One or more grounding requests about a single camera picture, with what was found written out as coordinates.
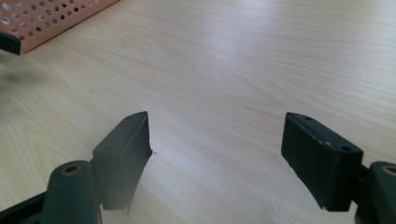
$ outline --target wooden table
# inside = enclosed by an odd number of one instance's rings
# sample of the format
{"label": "wooden table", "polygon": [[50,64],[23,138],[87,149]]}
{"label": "wooden table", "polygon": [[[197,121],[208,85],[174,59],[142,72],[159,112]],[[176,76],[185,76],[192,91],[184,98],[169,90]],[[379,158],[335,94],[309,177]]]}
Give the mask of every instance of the wooden table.
{"label": "wooden table", "polygon": [[286,112],[396,162],[396,3],[122,0],[21,57],[0,53],[0,210],[148,111],[132,211],[108,223],[353,223],[280,155]]}

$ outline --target black plastic part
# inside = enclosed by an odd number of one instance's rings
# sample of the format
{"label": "black plastic part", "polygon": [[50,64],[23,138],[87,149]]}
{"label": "black plastic part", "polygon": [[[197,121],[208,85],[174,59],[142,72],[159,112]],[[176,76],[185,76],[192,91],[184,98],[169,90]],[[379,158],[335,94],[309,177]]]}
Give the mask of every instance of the black plastic part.
{"label": "black plastic part", "polygon": [[46,193],[18,203],[0,213],[1,224],[38,224]]}
{"label": "black plastic part", "polygon": [[0,31],[0,49],[20,55],[21,41],[16,36]]}
{"label": "black plastic part", "polygon": [[50,178],[40,224],[99,224],[91,164],[71,161],[56,168]]}
{"label": "black plastic part", "polygon": [[91,164],[99,203],[104,209],[125,209],[131,205],[151,154],[147,112],[123,119],[93,150]]}
{"label": "black plastic part", "polygon": [[363,151],[304,115],[286,115],[282,156],[328,211],[347,211]]}
{"label": "black plastic part", "polygon": [[367,182],[379,223],[396,223],[396,165],[377,161],[371,164]]}
{"label": "black plastic part", "polygon": [[360,224],[379,223],[369,189],[368,176],[371,170],[361,165],[353,176],[352,200],[358,205],[355,221]]}

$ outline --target screw hole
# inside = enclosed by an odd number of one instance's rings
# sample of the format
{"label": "screw hole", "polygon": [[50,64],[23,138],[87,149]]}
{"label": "screw hole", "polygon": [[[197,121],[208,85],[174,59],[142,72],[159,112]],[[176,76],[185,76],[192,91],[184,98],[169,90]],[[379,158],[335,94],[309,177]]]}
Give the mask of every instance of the screw hole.
{"label": "screw hole", "polygon": [[70,165],[62,170],[62,175],[74,175],[81,170],[80,165]]}
{"label": "screw hole", "polygon": [[350,147],[341,147],[341,149],[343,149],[344,151],[352,151],[352,148]]}
{"label": "screw hole", "polygon": [[383,166],[382,169],[390,174],[390,175],[395,175],[396,176],[396,166],[393,165],[387,165],[387,166]]}

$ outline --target orange basket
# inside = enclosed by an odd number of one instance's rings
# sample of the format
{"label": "orange basket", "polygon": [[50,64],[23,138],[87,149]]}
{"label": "orange basket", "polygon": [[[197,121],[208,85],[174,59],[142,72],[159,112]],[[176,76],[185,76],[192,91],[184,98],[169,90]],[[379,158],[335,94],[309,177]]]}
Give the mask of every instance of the orange basket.
{"label": "orange basket", "polygon": [[0,0],[0,31],[27,52],[119,0]]}

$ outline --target table surface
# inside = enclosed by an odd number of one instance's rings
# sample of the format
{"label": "table surface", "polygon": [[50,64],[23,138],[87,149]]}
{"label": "table surface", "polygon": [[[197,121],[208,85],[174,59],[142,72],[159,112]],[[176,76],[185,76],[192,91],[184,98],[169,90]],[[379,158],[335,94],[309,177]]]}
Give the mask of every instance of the table surface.
{"label": "table surface", "polygon": [[105,223],[353,223],[280,154],[288,111],[396,162],[396,2],[122,0],[0,53],[0,210],[148,111],[155,154]]}

